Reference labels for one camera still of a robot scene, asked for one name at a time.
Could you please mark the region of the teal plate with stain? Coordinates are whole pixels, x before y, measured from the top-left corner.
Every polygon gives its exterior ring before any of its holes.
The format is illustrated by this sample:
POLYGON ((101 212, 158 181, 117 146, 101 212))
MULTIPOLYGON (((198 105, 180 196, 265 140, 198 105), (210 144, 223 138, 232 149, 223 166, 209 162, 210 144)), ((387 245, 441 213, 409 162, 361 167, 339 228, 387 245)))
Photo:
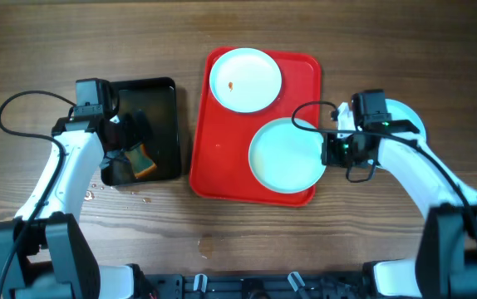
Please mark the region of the teal plate with stain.
POLYGON ((322 142, 316 127, 305 120, 272 120, 252 138, 248 164, 254 178, 265 188, 296 194, 312 187, 325 173, 322 142))

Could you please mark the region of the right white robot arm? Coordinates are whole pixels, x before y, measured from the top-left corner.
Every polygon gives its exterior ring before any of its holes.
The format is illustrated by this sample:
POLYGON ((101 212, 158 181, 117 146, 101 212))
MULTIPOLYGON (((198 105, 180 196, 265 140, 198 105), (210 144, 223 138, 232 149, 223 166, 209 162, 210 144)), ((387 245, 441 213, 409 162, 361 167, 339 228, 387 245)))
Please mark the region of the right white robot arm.
POLYGON ((477 191, 431 152, 408 120, 322 130, 322 162, 346 170, 371 162, 391 173, 425 219, 415 257, 368 262, 365 298, 477 298, 477 191))

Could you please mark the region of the orange green sponge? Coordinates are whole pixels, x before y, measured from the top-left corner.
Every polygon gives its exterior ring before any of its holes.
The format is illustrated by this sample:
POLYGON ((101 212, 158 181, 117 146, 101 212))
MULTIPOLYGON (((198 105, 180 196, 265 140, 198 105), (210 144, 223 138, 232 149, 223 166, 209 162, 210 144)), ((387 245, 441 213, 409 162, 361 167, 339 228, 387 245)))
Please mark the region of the orange green sponge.
POLYGON ((133 175, 136 179, 142 179, 157 169, 154 160, 147 154, 144 144, 140 144, 125 152, 129 160, 133 175))

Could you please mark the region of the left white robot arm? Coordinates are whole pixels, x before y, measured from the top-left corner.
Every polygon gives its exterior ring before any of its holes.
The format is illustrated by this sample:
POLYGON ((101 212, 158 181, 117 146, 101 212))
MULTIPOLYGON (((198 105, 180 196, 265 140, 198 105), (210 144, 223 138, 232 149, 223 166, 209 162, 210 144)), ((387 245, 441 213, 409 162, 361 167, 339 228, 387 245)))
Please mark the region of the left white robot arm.
POLYGON ((61 118, 74 125, 53 137, 52 152, 32 195, 11 221, 0 222, 0 298, 152 298, 135 264, 101 266, 79 218, 108 141, 134 149, 150 137, 138 110, 115 123, 101 114, 61 118))

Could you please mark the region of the white plate with stain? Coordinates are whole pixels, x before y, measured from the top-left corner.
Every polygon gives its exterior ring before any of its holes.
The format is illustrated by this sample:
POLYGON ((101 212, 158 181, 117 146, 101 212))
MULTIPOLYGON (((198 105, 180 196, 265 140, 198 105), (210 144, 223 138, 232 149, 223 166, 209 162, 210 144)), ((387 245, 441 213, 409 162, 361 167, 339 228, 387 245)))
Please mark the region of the white plate with stain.
POLYGON ((211 66, 209 88, 228 110, 254 113, 271 105, 282 89, 283 76, 276 61, 264 51, 237 48, 211 66))

